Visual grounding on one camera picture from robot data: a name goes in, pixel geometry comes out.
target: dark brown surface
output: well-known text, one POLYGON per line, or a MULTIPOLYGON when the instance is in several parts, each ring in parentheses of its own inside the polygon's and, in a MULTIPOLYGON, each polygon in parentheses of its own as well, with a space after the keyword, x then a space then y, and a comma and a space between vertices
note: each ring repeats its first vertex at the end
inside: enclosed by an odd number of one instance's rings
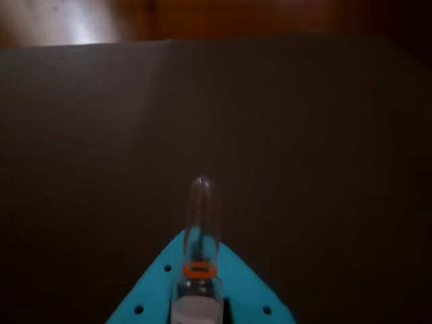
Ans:
POLYGON ((0 52, 1 303, 101 323, 215 178, 299 322, 430 318, 430 72, 382 40, 0 52))

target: turquoise holder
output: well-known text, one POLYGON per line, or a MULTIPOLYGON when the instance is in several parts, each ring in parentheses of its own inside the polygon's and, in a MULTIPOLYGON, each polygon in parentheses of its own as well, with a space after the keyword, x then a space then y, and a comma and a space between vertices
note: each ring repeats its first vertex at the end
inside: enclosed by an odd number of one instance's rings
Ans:
MULTIPOLYGON (((174 277, 182 270, 184 231, 177 235, 111 315, 107 324, 167 324, 174 277)), ((227 246, 219 251, 223 324, 295 323, 275 293, 227 246)))

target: orange ring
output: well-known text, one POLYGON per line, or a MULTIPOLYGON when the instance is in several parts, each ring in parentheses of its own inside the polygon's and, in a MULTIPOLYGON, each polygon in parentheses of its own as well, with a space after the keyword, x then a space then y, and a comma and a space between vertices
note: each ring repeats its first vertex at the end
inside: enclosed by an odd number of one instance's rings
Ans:
POLYGON ((217 276, 217 268, 206 262, 191 262, 183 266, 183 275, 192 279, 209 279, 217 276), (199 268, 207 271, 195 271, 192 268, 199 268))

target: clear glass vial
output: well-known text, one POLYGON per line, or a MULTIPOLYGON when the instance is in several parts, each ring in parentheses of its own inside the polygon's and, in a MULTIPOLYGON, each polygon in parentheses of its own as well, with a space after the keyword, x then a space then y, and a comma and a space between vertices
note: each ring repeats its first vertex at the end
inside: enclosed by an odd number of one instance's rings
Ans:
POLYGON ((183 242, 183 271, 173 285, 171 324, 221 324, 222 281, 217 276, 219 214, 213 180, 198 178, 190 189, 183 242))

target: hole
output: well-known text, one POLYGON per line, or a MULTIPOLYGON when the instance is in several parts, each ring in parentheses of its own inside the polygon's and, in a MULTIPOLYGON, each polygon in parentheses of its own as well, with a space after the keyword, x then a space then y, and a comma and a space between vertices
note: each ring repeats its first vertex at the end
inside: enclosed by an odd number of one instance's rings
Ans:
POLYGON ((223 299, 223 315, 222 315, 222 323, 223 324, 232 324, 232 314, 231 314, 231 303, 229 298, 223 299))
POLYGON ((144 307, 142 307, 141 305, 136 305, 134 311, 135 311, 135 314, 139 315, 142 312, 144 312, 144 307))
POLYGON ((265 314, 270 315, 271 314, 271 308, 268 306, 263 307, 263 311, 265 314))

